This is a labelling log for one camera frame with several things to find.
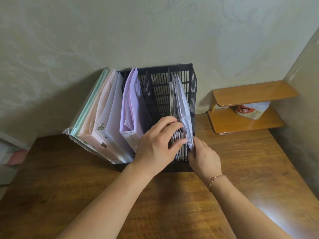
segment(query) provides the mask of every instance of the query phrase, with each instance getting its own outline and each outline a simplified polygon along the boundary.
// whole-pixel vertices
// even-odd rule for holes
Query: brown wooden tabletop
[[[319,202],[268,130],[216,135],[207,114],[196,135],[229,180],[294,238],[318,238]],[[37,139],[0,202],[0,238],[55,238],[119,172],[66,135]],[[144,189],[118,238],[234,238],[194,173],[161,173]]]

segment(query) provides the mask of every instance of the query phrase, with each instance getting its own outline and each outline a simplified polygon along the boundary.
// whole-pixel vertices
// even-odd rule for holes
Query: bracelet
[[[211,186],[212,186],[212,183],[213,183],[215,180],[217,180],[218,178],[223,177],[223,176],[224,176],[224,175],[222,174],[222,175],[219,175],[219,176],[217,176],[217,177],[213,177],[213,180],[211,181],[211,184],[209,185],[208,190],[210,191],[210,188],[211,188]]]

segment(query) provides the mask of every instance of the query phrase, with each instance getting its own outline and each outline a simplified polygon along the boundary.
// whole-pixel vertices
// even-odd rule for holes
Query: wood grain
[[[283,80],[213,90],[218,106],[235,106],[274,101],[298,96],[299,93]]]
[[[317,238],[319,202],[268,130],[217,135],[207,114],[196,133],[223,173],[294,238]],[[55,238],[117,176],[65,135],[37,139],[0,202],[0,238]],[[161,173],[138,197],[118,238],[234,238],[194,173]]]
[[[260,119],[253,120],[239,116],[233,108],[215,109],[208,112],[214,130],[218,134],[268,129],[284,126],[284,121],[271,106]]]

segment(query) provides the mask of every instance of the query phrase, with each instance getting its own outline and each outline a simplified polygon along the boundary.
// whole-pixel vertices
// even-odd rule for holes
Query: black magazine rack
[[[124,78],[122,92],[129,76],[130,70],[120,72]],[[169,83],[172,76],[177,74],[184,86],[186,97],[190,107],[193,136],[195,136],[195,101],[197,91],[197,78],[193,64],[169,65],[148,68],[138,68],[138,78],[140,80],[142,92],[146,106],[151,115],[153,124],[162,117],[170,115],[170,91]],[[118,170],[123,171],[127,164],[115,164]],[[172,161],[163,172],[191,172],[188,162]]]

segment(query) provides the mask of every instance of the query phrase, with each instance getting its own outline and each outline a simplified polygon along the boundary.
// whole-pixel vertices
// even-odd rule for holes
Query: wooden shelf
[[[283,80],[213,90],[218,106],[235,106],[281,100],[299,93]]]
[[[239,116],[233,108],[215,109],[208,115],[217,134],[268,129],[284,126],[277,112],[270,106],[258,120]]]

